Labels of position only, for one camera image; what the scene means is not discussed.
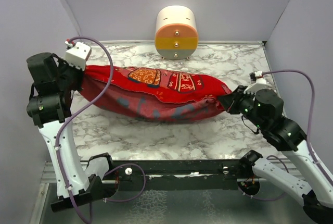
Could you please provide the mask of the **red printed pillowcase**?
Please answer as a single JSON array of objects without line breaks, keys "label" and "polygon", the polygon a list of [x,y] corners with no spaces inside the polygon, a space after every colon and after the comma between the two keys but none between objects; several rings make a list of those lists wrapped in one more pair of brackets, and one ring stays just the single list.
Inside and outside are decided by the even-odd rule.
[{"label": "red printed pillowcase", "polygon": [[87,66],[80,94],[95,106],[120,115],[159,122],[191,122],[224,111],[218,96],[231,89],[206,75],[146,67]]}]

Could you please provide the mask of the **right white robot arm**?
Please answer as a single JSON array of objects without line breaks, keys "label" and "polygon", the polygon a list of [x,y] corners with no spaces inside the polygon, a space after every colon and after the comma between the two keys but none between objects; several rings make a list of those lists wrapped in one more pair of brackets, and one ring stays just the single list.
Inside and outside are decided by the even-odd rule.
[{"label": "right white robot arm", "polygon": [[293,120],[283,116],[283,100],[270,89],[246,93],[239,86],[231,94],[218,97],[231,115],[241,114],[254,124],[264,139],[286,156],[304,177],[296,178],[276,167],[261,154],[250,150],[240,159],[243,177],[259,176],[294,198],[316,223],[332,223],[332,184],[327,168],[318,164],[308,148],[307,136]]}]

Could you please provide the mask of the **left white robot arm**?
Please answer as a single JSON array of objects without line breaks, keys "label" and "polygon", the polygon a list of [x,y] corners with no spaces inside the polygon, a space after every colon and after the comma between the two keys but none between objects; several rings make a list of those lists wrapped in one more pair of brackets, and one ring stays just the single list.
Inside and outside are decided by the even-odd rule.
[{"label": "left white robot arm", "polygon": [[27,65],[33,78],[27,113],[47,145],[56,176],[52,211],[102,199],[106,195],[102,179],[112,178],[115,172],[112,158],[108,153],[92,156],[83,168],[70,121],[72,93],[81,91],[84,71],[49,52],[29,57]]}]

